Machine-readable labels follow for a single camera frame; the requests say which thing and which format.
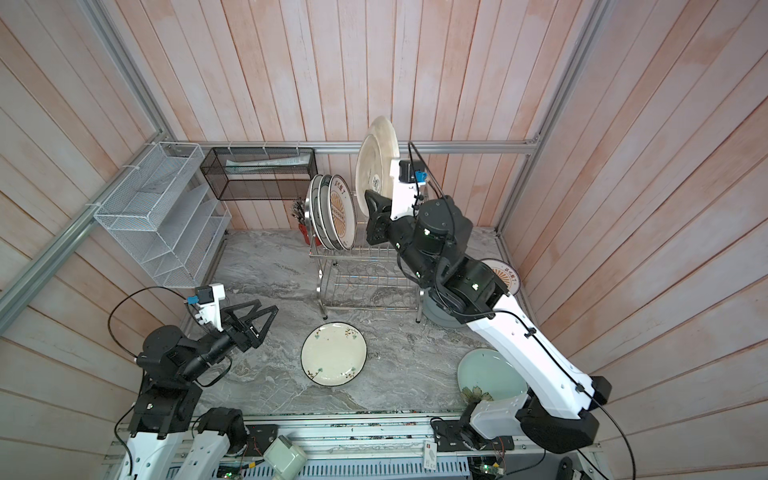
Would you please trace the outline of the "large orange sunburst plate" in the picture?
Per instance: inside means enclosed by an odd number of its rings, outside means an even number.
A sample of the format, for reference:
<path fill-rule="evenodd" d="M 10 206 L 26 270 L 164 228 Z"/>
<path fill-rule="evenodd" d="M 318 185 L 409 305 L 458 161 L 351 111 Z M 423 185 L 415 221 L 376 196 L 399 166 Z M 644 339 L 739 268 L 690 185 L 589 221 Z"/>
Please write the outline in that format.
<path fill-rule="evenodd" d="M 331 226 L 341 248 L 351 250 L 356 236 L 356 213 L 352 193 L 340 175 L 333 175 L 329 186 Z"/>

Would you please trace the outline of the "white plate green text rim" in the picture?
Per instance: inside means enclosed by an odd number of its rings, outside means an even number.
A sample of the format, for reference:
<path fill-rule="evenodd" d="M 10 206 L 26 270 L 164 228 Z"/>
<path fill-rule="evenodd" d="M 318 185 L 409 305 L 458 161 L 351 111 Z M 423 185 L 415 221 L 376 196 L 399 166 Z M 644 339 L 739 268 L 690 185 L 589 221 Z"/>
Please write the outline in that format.
<path fill-rule="evenodd" d="M 330 210 L 330 193 L 329 193 L 330 180 L 331 180 L 330 175 L 320 176 L 317 200 L 318 200 L 321 230 L 325 238 L 324 245 L 328 249 L 336 250 L 337 239 L 335 238 L 335 234 L 333 233 L 332 217 L 331 217 L 331 210 Z"/>

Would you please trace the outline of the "black round plate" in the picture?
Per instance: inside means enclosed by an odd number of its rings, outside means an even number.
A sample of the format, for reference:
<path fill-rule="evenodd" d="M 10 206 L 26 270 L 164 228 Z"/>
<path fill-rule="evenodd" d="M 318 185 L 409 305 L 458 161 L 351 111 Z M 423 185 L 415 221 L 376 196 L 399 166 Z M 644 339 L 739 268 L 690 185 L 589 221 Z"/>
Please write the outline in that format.
<path fill-rule="evenodd" d="M 399 144 L 391 121 L 379 116 L 373 120 L 363 140 L 355 170 L 355 190 L 362 214 L 369 216 L 365 192 L 372 190 L 393 197 L 391 162 L 400 158 Z"/>

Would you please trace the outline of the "white plate cloud line pattern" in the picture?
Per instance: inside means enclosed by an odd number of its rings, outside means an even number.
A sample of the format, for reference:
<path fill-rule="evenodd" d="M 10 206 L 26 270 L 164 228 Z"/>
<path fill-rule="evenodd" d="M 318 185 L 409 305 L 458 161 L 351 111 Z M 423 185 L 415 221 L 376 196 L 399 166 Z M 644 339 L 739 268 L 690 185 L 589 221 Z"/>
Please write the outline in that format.
<path fill-rule="evenodd" d="M 314 219 L 314 207 L 313 207 L 313 199 L 314 199 L 314 191 L 315 186 L 318 180 L 321 179 L 321 175 L 315 175 L 309 183 L 309 187 L 307 190 L 307 195 L 305 199 L 305 220 L 307 224 L 307 230 L 308 234 L 313 238 L 312 242 L 315 246 L 320 246 L 321 242 L 319 239 L 319 236 L 317 234 L 317 227 L 315 225 L 315 219 Z"/>

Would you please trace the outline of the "stainless steel dish rack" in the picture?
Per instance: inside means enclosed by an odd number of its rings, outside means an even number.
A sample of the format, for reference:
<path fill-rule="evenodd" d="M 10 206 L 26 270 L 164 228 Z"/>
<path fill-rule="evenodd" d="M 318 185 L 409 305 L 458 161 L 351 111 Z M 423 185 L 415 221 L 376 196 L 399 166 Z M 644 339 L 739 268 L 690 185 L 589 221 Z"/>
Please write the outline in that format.
<path fill-rule="evenodd" d="M 422 322 L 423 292 L 397 265 L 396 251 L 388 244 L 365 243 L 365 225 L 359 222 L 350 250 L 333 250 L 317 242 L 307 224 L 309 257 L 317 267 L 316 302 L 323 319 L 332 313 L 356 310 L 407 313 Z"/>

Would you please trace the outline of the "cream plate red berry pattern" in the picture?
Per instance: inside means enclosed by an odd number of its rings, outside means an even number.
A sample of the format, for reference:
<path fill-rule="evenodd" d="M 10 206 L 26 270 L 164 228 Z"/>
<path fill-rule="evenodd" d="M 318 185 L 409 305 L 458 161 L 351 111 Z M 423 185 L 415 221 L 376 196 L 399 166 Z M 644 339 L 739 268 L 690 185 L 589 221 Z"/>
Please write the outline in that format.
<path fill-rule="evenodd" d="M 367 342 L 356 327 L 331 322 L 315 328 L 301 349 L 306 377 L 323 387 L 338 387 L 356 378 L 367 360 Z"/>

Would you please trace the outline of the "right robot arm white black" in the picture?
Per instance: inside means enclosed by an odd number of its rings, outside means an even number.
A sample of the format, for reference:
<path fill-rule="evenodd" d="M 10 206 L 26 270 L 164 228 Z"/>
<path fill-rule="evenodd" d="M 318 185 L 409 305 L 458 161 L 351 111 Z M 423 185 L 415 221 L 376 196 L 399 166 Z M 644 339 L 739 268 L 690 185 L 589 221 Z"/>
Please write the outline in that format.
<path fill-rule="evenodd" d="M 367 242 L 392 245 L 437 310 L 480 335 L 528 386 L 526 394 L 508 400 L 477 402 L 469 413 L 470 430 L 487 439 L 521 430 L 555 454 L 592 445 L 600 427 L 593 412 L 608 402 L 610 382 L 570 363 L 493 269 L 467 254 L 473 224 L 450 197 L 420 207 L 414 200 L 366 191 Z"/>

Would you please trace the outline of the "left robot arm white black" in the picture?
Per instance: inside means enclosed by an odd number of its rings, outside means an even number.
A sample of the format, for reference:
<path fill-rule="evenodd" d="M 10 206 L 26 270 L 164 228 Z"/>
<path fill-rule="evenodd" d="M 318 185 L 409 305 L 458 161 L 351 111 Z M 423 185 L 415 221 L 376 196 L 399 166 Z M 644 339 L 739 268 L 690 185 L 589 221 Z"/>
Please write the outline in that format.
<path fill-rule="evenodd" d="M 120 441 L 125 449 L 120 479 L 165 479 L 192 425 L 196 433 L 177 479 L 212 479 L 227 456 L 239 460 L 239 470 L 250 467 L 245 456 L 260 455 L 277 428 L 251 431 L 241 410 L 226 407 L 211 408 L 194 420 L 205 388 L 199 379 L 232 350 L 259 348 L 278 312 L 276 306 L 253 300 L 221 309 L 222 327 L 198 340 L 175 326 L 161 327 L 145 339 L 137 357 L 142 383 L 128 412 L 128 439 Z"/>

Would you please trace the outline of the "utensils in red cup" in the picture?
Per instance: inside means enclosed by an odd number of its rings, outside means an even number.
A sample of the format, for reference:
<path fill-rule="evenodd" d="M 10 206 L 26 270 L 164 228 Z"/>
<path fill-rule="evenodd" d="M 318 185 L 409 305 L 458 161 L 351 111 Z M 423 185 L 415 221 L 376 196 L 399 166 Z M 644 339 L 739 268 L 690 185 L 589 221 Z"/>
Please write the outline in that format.
<path fill-rule="evenodd" d="M 292 216 L 296 219 L 299 228 L 306 228 L 305 203 L 297 199 L 292 204 Z"/>

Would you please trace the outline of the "grey green plain plate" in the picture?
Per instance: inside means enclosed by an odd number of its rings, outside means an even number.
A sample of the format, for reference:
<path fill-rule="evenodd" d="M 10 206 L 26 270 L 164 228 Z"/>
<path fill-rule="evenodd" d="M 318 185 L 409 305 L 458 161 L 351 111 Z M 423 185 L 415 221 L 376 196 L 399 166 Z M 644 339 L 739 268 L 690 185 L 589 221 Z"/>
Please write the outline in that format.
<path fill-rule="evenodd" d="M 445 329 L 459 329 L 463 324 L 441 309 L 428 293 L 422 296 L 422 314 L 430 322 Z"/>

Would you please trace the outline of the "small orange sunburst plate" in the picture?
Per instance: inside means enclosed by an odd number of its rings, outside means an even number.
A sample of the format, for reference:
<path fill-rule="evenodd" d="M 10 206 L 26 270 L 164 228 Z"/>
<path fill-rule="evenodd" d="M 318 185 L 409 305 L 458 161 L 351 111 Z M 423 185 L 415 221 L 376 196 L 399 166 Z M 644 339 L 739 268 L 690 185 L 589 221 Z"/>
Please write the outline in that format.
<path fill-rule="evenodd" d="M 521 281 L 517 271 L 509 264 L 497 259 L 483 259 L 482 262 L 506 285 L 511 295 L 517 295 L 520 291 Z"/>

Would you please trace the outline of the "light green lotus plate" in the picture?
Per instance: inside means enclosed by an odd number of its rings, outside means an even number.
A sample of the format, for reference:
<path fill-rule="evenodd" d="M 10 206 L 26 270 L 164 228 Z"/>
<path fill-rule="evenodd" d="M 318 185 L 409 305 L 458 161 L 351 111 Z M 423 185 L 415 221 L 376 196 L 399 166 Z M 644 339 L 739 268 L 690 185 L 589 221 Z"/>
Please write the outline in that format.
<path fill-rule="evenodd" d="M 507 400 L 528 391 L 528 385 L 497 351 L 476 349 L 467 353 L 457 369 L 462 398 L 467 403 Z"/>

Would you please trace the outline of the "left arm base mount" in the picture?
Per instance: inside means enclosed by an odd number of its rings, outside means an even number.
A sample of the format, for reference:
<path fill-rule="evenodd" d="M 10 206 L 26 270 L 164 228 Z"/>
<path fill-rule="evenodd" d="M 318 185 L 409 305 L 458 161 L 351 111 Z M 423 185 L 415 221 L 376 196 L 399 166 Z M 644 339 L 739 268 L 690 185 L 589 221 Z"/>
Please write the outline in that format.
<path fill-rule="evenodd" d="M 199 417 L 193 432 L 227 438 L 228 455 L 261 456 L 277 439 L 278 429 L 277 424 L 246 424 L 241 410 L 216 407 Z"/>

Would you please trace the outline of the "black mesh wall basket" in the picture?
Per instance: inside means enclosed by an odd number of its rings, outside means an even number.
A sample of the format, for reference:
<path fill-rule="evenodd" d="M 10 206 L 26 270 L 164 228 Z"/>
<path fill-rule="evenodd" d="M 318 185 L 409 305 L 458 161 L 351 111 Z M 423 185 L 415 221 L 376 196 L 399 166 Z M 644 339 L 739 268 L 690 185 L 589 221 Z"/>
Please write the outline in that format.
<path fill-rule="evenodd" d="M 201 172 L 223 201 L 282 201 L 303 196 L 318 174 L 315 152 L 300 147 L 213 147 Z"/>

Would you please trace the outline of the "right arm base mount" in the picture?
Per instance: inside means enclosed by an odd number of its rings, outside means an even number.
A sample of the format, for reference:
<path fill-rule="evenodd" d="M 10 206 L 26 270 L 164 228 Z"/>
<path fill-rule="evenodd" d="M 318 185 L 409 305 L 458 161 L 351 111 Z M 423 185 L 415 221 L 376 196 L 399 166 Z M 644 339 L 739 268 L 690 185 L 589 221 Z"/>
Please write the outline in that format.
<path fill-rule="evenodd" d="M 462 420 L 445 420 L 432 417 L 430 426 L 438 452 L 480 451 L 504 453 L 514 449 L 514 439 L 510 436 L 486 439 Z"/>

